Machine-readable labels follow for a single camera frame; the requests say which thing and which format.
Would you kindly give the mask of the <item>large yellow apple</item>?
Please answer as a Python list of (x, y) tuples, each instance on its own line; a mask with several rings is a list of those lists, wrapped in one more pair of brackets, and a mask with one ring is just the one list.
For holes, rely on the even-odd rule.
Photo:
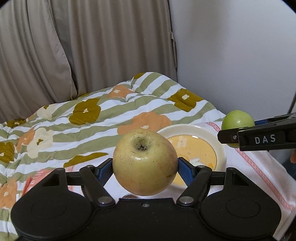
[(116, 145), (112, 168), (118, 183), (139, 196), (152, 196), (173, 182), (178, 156), (173, 145), (159, 133), (138, 128)]

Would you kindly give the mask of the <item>small green apple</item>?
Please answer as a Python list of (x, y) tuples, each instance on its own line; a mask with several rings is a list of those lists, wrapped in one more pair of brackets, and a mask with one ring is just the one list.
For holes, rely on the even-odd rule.
[(253, 118), (241, 110), (229, 112), (222, 121), (221, 130), (255, 126)]

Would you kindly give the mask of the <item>striped floral quilt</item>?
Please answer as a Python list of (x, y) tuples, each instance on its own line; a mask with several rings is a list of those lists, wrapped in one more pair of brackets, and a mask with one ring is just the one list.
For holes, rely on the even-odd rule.
[(224, 114), (169, 77), (131, 80), (45, 105), (24, 120), (1, 124), (1, 240), (16, 240), (13, 205), (55, 168), (77, 171), (113, 155), (131, 130), (221, 121)]

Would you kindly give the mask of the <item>beige curtain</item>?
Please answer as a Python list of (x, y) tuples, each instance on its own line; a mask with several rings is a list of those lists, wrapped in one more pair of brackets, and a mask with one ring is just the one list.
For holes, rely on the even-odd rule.
[(168, 1), (1, 1), (3, 122), (176, 65)]

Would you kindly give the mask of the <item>cream bowl with yellow print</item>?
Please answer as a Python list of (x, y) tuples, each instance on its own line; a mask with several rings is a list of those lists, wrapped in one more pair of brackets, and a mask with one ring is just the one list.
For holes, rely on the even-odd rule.
[(224, 145), (217, 139), (217, 133), (207, 130), (207, 124), (177, 124), (158, 131), (167, 138), (179, 157), (193, 166), (204, 165), (213, 171), (225, 171), (226, 154)]

